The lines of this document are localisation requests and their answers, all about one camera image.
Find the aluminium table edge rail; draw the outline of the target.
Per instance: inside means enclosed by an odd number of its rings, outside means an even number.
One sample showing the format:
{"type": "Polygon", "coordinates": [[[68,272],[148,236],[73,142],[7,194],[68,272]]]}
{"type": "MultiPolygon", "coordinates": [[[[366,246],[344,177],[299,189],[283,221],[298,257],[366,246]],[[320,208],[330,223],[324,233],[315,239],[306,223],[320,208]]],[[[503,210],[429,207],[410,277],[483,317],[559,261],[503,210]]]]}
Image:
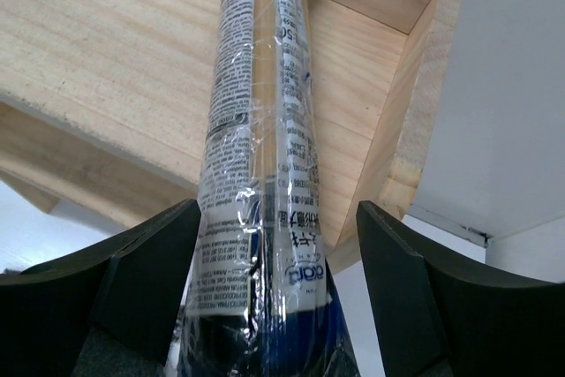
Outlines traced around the aluminium table edge rail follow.
{"type": "Polygon", "coordinates": [[[432,226],[444,230],[461,239],[467,240],[474,245],[481,246],[485,249],[489,246],[489,240],[491,238],[489,234],[476,230],[472,227],[462,225],[461,223],[430,212],[417,205],[410,206],[408,215],[415,219],[419,219],[422,222],[426,222],[427,224],[431,224],[432,226]]]}

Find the clear back spaghetti bag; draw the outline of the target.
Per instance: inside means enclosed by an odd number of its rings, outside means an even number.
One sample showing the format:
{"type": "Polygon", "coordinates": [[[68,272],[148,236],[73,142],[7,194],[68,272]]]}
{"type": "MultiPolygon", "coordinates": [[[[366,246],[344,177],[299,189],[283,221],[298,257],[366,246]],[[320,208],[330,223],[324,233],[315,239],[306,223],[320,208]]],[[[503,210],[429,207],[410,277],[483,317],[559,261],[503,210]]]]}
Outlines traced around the clear back spaghetti bag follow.
{"type": "Polygon", "coordinates": [[[307,0],[222,0],[168,376],[356,376],[320,228],[307,0]]]}

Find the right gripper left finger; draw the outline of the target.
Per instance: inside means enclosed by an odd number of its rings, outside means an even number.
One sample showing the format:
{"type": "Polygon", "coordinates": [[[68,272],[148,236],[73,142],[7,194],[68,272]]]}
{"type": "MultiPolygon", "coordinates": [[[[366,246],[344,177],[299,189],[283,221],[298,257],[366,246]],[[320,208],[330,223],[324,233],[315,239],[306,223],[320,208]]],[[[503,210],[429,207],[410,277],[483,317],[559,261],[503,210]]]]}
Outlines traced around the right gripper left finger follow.
{"type": "Polygon", "coordinates": [[[4,376],[153,376],[168,359],[200,224],[195,200],[1,276],[4,376]]]}

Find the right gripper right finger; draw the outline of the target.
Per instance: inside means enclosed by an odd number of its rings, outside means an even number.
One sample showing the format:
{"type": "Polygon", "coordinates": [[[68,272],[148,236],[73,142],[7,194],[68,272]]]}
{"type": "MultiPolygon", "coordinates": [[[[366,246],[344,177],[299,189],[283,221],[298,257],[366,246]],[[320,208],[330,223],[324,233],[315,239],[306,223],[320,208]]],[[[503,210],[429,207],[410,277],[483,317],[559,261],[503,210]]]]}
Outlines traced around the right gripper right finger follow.
{"type": "Polygon", "coordinates": [[[562,284],[472,260],[370,201],[357,226],[386,375],[563,375],[562,284]]]}

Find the wooden three-tier shelf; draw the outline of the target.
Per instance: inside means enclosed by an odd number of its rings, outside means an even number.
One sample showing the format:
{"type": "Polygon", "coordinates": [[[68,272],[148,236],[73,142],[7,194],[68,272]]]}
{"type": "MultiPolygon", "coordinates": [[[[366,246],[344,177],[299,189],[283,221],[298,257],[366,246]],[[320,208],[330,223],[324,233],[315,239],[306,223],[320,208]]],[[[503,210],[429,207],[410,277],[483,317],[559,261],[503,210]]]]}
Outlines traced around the wooden three-tier shelf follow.
{"type": "MultiPolygon", "coordinates": [[[[409,210],[462,0],[308,0],[320,222],[409,210]]],[[[1,0],[1,171],[132,227],[197,192],[220,0],[1,0]]]]}

